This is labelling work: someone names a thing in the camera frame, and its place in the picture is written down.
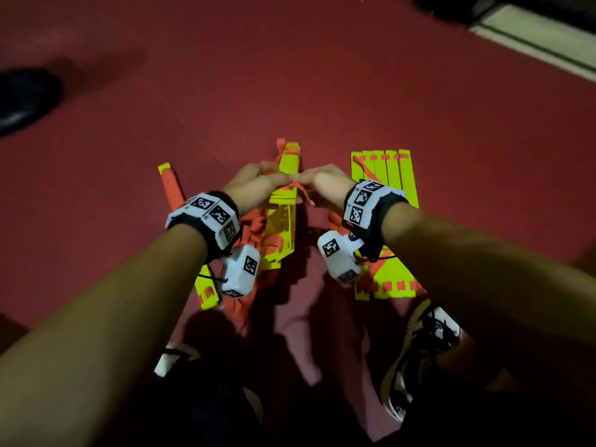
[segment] red carpet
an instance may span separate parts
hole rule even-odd
[[[422,208],[558,259],[596,235],[596,86],[408,0],[0,0],[0,68],[31,64],[68,98],[0,139],[0,310],[28,327],[162,232],[158,164],[192,195],[274,157],[279,137],[305,167],[409,148]],[[313,384],[323,261],[305,266],[275,329]],[[345,394],[376,439],[393,425],[348,363],[335,378],[360,389]]]

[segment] forearm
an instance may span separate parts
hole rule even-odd
[[[391,208],[382,231],[431,298],[516,377],[583,404],[595,397],[592,277],[407,204]]]
[[[206,255],[176,226],[6,352],[0,443],[91,443],[159,357]]]

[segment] black shoe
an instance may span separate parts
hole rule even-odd
[[[62,98],[62,83],[41,68],[0,72],[0,136],[48,114]]]
[[[416,307],[408,320],[402,352],[381,383],[381,403],[394,419],[404,420],[413,399],[412,387],[416,387],[411,384],[419,385],[421,360],[449,350],[460,335],[459,325],[430,300]]]

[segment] red floor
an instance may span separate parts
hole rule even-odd
[[[29,64],[68,98],[0,139],[0,310],[28,327],[162,232],[158,164],[192,195],[280,136],[305,167],[409,148],[424,209],[557,259],[596,235],[596,86],[408,0],[0,0],[0,68]],[[395,425],[362,366],[363,310],[322,292],[313,251],[264,311],[296,363],[271,382],[338,382],[377,439]]]

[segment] hand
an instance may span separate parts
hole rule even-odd
[[[294,179],[309,190],[310,197],[317,205],[338,214],[343,214],[347,192],[356,185],[356,182],[336,165],[308,169],[296,174]]]
[[[261,161],[244,166],[223,191],[236,203],[240,216],[244,216],[267,202],[276,188],[285,187],[292,180],[292,175],[279,172],[279,165]]]

